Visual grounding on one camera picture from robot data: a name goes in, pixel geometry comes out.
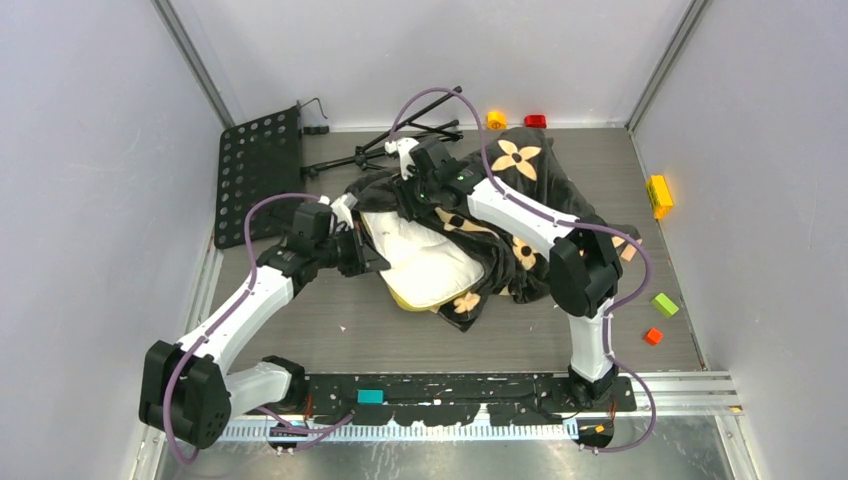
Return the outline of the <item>green toy block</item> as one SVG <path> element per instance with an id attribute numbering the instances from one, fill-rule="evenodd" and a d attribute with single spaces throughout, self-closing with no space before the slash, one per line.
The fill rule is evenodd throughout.
<path id="1" fill-rule="evenodd" d="M 673 317 L 680 310 L 680 307 L 665 293 L 658 293 L 652 298 L 651 303 L 666 318 Z"/>

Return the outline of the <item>aluminium rail frame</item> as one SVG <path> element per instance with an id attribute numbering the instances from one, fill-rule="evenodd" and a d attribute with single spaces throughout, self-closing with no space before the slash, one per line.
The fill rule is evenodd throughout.
<path id="1" fill-rule="evenodd" d="M 335 424 L 320 425 L 314 420 L 279 415 L 265 407 L 232 418 L 214 444 L 264 441 L 275 447 L 296 448 L 311 443 L 355 441 L 566 440 L 583 448 L 604 449 L 629 419 L 655 425 L 664 416 L 737 415 L 741 411 L 736 389 L 724 373 L 645 373 L 619 377 L 631 380 L 637 409 L 616 413 L 609 419 L 578 413 L 550 425 L 493 426 L 484 414 L 465 426 L 428 427 L 421 422 L 411 426 L 395 422 L 358 426 L 347 415 Z"/>

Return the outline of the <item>black floral pillowcase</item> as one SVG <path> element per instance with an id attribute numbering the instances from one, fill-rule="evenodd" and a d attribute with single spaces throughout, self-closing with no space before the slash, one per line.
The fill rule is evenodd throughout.
<path id="1" fill-rule="evenodd" d="M 538 130 L 453 157 L 437 139 L 386 145 L 399 162 L 351 184 L 333 210 L 358 226 L 402 309 L 468 329 L 488 298 L 551 297 L 592 318 L 615 302 L 637 233 L 605 223 L 552 161 Z"/>

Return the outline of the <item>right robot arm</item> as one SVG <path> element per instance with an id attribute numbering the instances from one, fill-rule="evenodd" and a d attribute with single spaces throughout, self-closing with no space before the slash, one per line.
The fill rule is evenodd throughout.
<path id="1" fill-rule="evenodd" d="M 495 177 L 487 161 L 463 163 L 438 140 L 403 137 L 387 142 L 385 150 L 399 161 L 392 186 L 403 218 L 416 220 L 436 208 L 467 215 L 517 236 L 547 260 L 550 295 L 569 320 L 565 388 L 578 407 L 598 409 L 618 375 L 610 309 L 623 270 L 611 229 L 531 199 Z"/>

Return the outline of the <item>teal block on base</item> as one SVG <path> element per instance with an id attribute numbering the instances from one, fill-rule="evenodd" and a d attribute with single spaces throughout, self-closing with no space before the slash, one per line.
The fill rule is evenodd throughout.
<path id="1" fill-rule="evenodd" d="M 357 403 L 361 405 L 382 405 L 385 401 L 385 393 L 381 389 L 359 389 L 357 391 Z"/>

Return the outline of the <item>black perforated music stand tray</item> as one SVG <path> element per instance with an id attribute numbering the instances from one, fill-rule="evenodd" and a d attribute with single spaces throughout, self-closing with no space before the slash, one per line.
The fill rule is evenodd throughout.
<path id="1" fill-rule="evenodd" d="M 233 126 L 220 135 L 213 240 L 225 250 L 245 242 L 244 219 L 259 201 L 304 190 L 298 105 Z"/>

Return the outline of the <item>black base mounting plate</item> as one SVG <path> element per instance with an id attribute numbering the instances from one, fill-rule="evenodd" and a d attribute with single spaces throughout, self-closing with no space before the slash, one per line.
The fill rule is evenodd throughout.
<path id="1" fill-rule="evenodd" d="M 357 403 L 359 389 L 381 389 L 382 405 Z M 553 373 L 311 374 L 292 400 L 267 406 L 279 415 L 331 425 L 347 415 L 358 426 L 395 422 L 428 427 L 469 425 L 486 414 L 493 426 L 550 425 L 578 413 L 609 419 L 637 409 L 631 380 L 619 377 L 590 407 L 582 407 L 568 378 Z"/>

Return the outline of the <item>yellow toy block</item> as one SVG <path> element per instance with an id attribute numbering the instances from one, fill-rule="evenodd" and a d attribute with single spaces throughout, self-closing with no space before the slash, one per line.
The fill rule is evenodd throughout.
<path id="1" fill-rule="evenodd" d="M 667 181 L 662 175 L 651 175 L 646 181 L 646 190 L 656 220 L 665 218 L 673 209 L 674 201 Z"/>

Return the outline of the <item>yellow round toy piece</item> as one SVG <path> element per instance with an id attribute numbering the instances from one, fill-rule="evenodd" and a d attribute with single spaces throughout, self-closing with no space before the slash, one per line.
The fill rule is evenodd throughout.
<path id="1" fill-rule="evenodd" d="M 503 130 L 508 125 L 507 117 L 500 111 L 489 111 L 486 114 L 486 126 L 490 130 Z"/>

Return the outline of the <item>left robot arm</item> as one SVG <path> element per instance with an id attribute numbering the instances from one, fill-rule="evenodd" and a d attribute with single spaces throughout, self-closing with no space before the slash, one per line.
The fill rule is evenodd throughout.
<path id="1" fill-rule="evenodd" d="M 250 369 L 230 368 L 248 341 L 320 270 L 356 276 L 388 268 L 355 226 L 356 203 L 344 194 L 300 204 L 281 243 L 254 260 L 228 300 L 178 341 L 157 341 L 148 349 L 139 400 L 143 424 L 205 449 L 234 417 L 269 405 L 293 414 L 306 405 L 305 369 L 293 361 L 270 355 Z"/>

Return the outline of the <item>orange toy block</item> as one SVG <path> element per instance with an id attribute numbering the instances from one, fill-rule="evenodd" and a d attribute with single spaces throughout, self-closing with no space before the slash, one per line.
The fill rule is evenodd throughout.
<path id="1" fill-rule="evenodd" d="M 650 328 L 643 336 L 643 340 L 650 346 L 659 345 L 663 338 L 663 332 L 657 328 Z"/>

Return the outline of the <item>red toy block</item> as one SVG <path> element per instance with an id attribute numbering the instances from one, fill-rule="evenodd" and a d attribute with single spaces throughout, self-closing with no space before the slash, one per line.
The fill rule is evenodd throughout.
<path id="1" fill-rule="evenodd" d="M 546 129 L 548 126 L 547 118 L 543 114 L 526 115 L 523 123 L 527 128 Z"/>

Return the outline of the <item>black folding tripod stand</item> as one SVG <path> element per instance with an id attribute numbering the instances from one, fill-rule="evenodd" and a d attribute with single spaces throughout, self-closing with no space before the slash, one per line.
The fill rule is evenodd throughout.
<path id="1" fill-rule="evenodd" d="M 458 129 L 459 121 L 457 119 L 437 126 L 428 126 L 419 122 L 421 117 L 451 98 L 454 98 L 454 95 L 444 93 L 438 99 L 404 117 L 395 129 L 394 139 L 409 137 L 414 140 L 421 140 L 434 137 L 441 142 L 458 142 L 461 140 L 464 134 Z M 378 165 L 376 160 L 387 156 L 384 145 L 389 137 L 390 131 L 386 130 L 364 145 L 356 146 L 350 156 L 303 166 L 300 168 L 301 178 L 306 180 L 316 179 L 325 171 L 349 165 L 353 165 L 361 171 L 384 169 L 384 166 Z"/>

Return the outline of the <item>white pillow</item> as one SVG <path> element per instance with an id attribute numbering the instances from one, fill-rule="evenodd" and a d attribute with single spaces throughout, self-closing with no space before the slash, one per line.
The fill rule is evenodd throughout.
<path id="1" fill-rule="evenodd" d="M 436 310 L 468 293 L 484 276 L 481 263 L 417 222 L 395 212 L 364 212 L 361 220 L 376 251 L 390 264 L 379 275 L 406 311 Z"/>

